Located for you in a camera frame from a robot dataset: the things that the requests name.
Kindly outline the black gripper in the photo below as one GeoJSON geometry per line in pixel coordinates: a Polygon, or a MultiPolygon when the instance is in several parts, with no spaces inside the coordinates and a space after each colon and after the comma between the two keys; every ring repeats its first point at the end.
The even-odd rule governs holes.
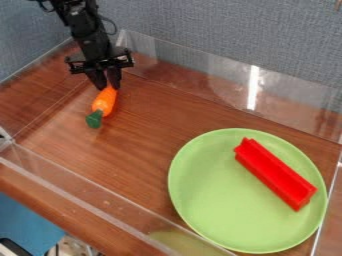
{"type": "Polygon", "coordinates": [[[115,90],[120,89],[121,71],[120,69],[133,66],[131,50],[121,46],[115,46],[107,57],[97,60],[87,60],[83,52],[76,52],[64,58],[72,74],[85,73],[89,81],[99,90],[107,87],[107,78],[115,90]]]}

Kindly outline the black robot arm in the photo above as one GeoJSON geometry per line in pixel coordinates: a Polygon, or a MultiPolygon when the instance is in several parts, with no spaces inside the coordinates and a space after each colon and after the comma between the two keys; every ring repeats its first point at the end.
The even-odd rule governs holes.
{"type": "Polygon", "coordinates": [[[103,22],[115,23],[99,14],[96,0],[29,0],[40,9],[56,12],[63,24],[71,30],[71,36],[80,51],[67,56],[64,62],[72,74],[84,73],[99,90],[107,85],[120,88],[121,69],[133,66],[131,51],[115,46],[103,22]]]}

